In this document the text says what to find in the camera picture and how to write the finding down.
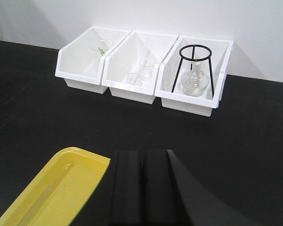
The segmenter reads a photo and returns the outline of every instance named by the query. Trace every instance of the glassware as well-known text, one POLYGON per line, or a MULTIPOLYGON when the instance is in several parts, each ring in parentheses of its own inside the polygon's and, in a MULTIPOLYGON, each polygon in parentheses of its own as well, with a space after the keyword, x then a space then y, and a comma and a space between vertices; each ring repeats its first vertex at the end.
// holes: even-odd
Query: glassware
POLYGON ((209 76, 201 70, 200 62, 192 62, 192 70, 181 76, 183 92, 188 96, 202 96, 209 84, 209 76))
POLYGON ((141 81, 151 81, 154 65, 156 63, 156 60, 153 58, 146 58, 145 64, 142 67, 142 70, 139 74, 141 81))

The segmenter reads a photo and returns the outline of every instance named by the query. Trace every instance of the black object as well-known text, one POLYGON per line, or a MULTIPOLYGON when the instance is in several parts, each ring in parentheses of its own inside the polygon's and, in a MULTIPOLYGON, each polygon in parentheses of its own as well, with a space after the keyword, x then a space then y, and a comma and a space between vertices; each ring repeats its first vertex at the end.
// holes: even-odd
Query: black object
POLYGON ((174 192, 166 150, 148 150, 145 163, 147 225, 177 225, 174 192))
POLYGON ((177 202, 181 208, 180 225, 185 226, 259 226, 211 194, 168 150, 177 202))
POLYGON ((180 72, 180 69, 181 69, 181 65, 182 65, 183 59, 184 59, 184 60, 188 60, 188 61, 193 61, 193 62, 204 61, 204 60, 207 60, 207 59, 208 59, 209 72, 210 72, 210 84, 211 84, 211 91, 212 91, 212 97, 213 97, 213 95, 214 95, 214 86, 213 86, 213 77, 212 77, 212 68, 211 68, 211 58, 210 58, 211 55, 212 55, 211 49, 208 48, 207 46, 203 46, 203 45, 196 45, 196 44, 194 44, 194 45, 187 45, 187 46, 184 46, 184 47, 182 47, 182 48, 180 49, 179 54, 180 54, 180 56, 181 56, 181 59, 180 59, 179 67, 178 67, 178 70, 177 70, 177 73, 176 73, 175 81, 174 81, 173 88, 172 88, 171 92, 174 92, 174 89, 175 89, 175 86, 176 86, 176 83, 177 83, 177 79, 178 79, 178 76, 179 76, 179 72, 180 72), (192 58, 188 58, 188 57, 186 57, 186 56, 184 56, 184 55, 182 54, 182 51, 183 51, 184 49, 186 49, 186 48, 191 48, 191 47, 193 48, 193 51, 192 51, 192 58), (208 50, 208 52, 209 52, 208 56, 207 56, 207 57, 204 57, 204 58, 200 58, 200 59, 195 59, 195 58, 194 58, 194 51, 195 51, 195 48, 196 48, 196 47, 200 47, 200 48, 204 48, 204 49, 208 50))
POLYGON ((140 225, 140 162, 138 152, 119 151, 111 225, 140 225))

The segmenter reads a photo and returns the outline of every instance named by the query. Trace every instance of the black metal stand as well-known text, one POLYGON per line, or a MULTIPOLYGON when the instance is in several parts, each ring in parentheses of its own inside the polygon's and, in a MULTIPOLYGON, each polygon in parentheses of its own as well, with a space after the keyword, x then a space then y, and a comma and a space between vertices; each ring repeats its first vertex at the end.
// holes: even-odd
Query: black metal stand
POLYGON ((178 76, 179 76, 179 72, 180 72, 180 69, 181 69, 181 65, 182 65, 182 62, 183 62, 183 59, 184 60, 188 60, 188 61, 192 61, 192 62, 198 62, 198 61, 204 61, 204 60, 207 60, 208 59, 208 64, 209 64, 209 71, 210 71, 210 83, 211 83, 211 91, 212 91, 212 97, 214 95, 214 86, 213 86, 213 77, 212 77, 212 67, 211 67, 211 55, 212 55, 212 51, 210 48, 208 48, 207 46, 203 46, 203 45, 187 45, 187 46, 184 46, 180 49, 179 51, 179 54, 181 56, 181 59, 180 59, 180 63, 179 63, 179 67, 178 67, 178 70, 177 70, 177 74, 176 74, 176 77, 175 77, 175 81, 174 81, 174 84, 173 84, 173 88, 171 90, 171 92, 173 93, 174 92, 174 89, 175 89, 175 86, 176 86, 176 83, 177 83, 177 79, 178 79, 178 76), (182 51, 186 48, 193 48, 193 51, 192 51, 192 58, 188 58, 186 56, 184 56, 182 54, 182 51), (200 59, 195 59, 194 58, 194 52, 195 52, 195 48, 196 47, 200 47, 200 48, 204 48, 206 50, 208 50, 209 54, 207 57, 204 57, 204 58, 200 58, 200 59))

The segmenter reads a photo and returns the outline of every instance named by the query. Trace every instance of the metal ring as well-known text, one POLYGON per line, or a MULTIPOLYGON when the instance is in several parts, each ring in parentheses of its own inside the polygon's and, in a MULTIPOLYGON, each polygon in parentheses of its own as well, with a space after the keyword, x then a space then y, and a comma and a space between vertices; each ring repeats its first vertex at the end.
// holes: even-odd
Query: metal ring
POLYGON ((203 60, 207 60, 208 58, 211 57, 212 51, 211 51, 210 48, 208 48, 207 46, 203 46, 203 45, 187 45, 187 46, 184 46, 184 47, 182 47, 182 48, 180 49, 179 54, 180 54, 180 56, 181 56, 183 59, 188 60, 188 61, 203 61, 203 60), (201 47, 201 48, 204 48, 204 49, 206 49, 206 50, 209 51, 209 55, 208 55, 207 57, 204 57, 204 58, 201 58, 201 59, 191 59, 191 58, 188 58, 188 57, 185 57, 184 55, 182 55, 182 51, 183 51, 184 49, 190 48, 190 47, 194 47, 194 48, 195 48, 195 47, 201 47))

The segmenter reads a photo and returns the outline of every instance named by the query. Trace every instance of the clear glass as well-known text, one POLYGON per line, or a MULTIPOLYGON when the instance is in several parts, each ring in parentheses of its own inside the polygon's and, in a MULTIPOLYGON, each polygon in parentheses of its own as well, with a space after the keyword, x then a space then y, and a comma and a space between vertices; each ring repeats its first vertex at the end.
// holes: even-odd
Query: clear glass
POLYGON ((188 96, 202 96, 209 84, 209 76, 201 70, 200 62, 192 62, 191 71, 181 76, 181 84, 183 92, 188 96))
POLYGON ((127 70, 126 83, 129 85, 135 85, 139 77, 138 75, 139 75, 139 65, 132 65, 127 70))
POLYGON ((152 80, 155 63, 156 61, 153 58, 146 59, 145 65, 141 67, 141 72, 139 75, 141 81, 151 81, 152 80))

